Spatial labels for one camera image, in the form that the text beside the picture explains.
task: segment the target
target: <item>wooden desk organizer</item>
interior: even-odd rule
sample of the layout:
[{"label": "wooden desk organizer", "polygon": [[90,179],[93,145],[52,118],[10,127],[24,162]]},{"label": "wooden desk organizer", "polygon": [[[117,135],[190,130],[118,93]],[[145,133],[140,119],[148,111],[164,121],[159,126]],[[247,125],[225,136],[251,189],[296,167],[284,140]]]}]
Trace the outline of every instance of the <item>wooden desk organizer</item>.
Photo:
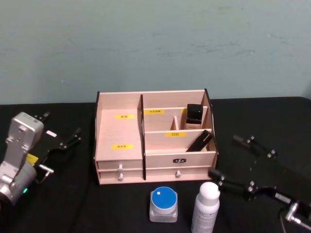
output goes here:
[{"label": "wooden desk organizer", "polygon": [[[202,151],[186,152],[204,129],[214,133],[206,89],[99,92],[96,103],[99,184],[209,179],[218,155],[214,139]],[[188,103],[203,105],[201,129],[184,129]]]}]

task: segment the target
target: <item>teal wall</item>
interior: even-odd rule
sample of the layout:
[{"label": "teal wall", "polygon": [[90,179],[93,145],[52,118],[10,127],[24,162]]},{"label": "teal wall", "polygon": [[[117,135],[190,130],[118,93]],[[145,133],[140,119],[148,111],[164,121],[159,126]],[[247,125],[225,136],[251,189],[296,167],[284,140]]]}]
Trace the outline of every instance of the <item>teal wall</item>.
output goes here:
[{"label": "teal wall", "polygon": [[205,87],[311,98],[311,2],[1,1],[0,103]]}]

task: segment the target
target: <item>yellow label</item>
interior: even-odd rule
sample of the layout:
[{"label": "yellow label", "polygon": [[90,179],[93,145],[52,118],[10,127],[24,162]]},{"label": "yellow label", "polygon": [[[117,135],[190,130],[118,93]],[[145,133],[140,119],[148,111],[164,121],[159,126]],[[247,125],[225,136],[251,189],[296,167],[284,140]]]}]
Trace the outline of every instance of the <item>yellow label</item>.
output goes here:
[{"label": "yellow label", "polygon": [[144,110],[144,114],[164,114],[164,109]]},{"label": "yellow label", "polygon": [[114,144],[111,146],[113,150],[130,150],[133,149],[133,144]]},{"label": "yellow label", "polygon": [[115,115],[115,119],[134,119],[134,114],[131,115]]},{"label": "yellow label", "polygon": [[185,137],[187,133],[166,133],[165,136],[167,137]]},{"label": "yellow label", "polygon": [[26,161],[33,166],[38,161],[38,157],[35,157],[32,154],[27,154]]}]

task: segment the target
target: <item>black table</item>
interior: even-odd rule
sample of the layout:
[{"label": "black table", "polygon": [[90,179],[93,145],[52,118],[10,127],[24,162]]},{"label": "black table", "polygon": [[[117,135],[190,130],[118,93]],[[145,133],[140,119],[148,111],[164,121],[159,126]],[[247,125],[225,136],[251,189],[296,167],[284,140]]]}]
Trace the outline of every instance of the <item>black table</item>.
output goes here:
[{"label": "black table", "polygon": [[[233,134],[255,135],[279,152],[280,162],[311,179],[311,101],[304,98],[213,100],[218,169],[248,180],[245,168],[252,155],[231,144]],[[121,184],[99,187],[92,166],[94,103],[0,106],[0,142],[9,122],[21,111],[31,115],[50,111],[46,129],[66,138],[81,127],[82,143],[66,154],[56,153],[55,174],[33,185],[6,215],[2,232],[31,233],[189,233],[195,196],[203,181]],[[178,222],[149,221],[150,192],[160,185],[178,193]],[[281,205],[270,199],[245,202],[222,193],[214,233],[281,233],[277,214]],[[306,232],[286,224],[287,232]]]}]

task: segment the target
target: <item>white lotion bottle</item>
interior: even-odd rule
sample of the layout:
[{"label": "white lotion bottle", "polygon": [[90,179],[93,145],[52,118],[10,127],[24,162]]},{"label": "white lotion bottle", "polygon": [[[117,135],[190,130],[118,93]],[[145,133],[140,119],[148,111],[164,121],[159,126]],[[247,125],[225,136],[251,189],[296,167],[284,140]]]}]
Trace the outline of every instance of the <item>white lotion bottle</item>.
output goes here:
[{"label": "white lotion bottle", "polygon": [[212,182],[205,182],[196,196],[193,217],[192,233],[212,233],[219,209],[218,186]]}]

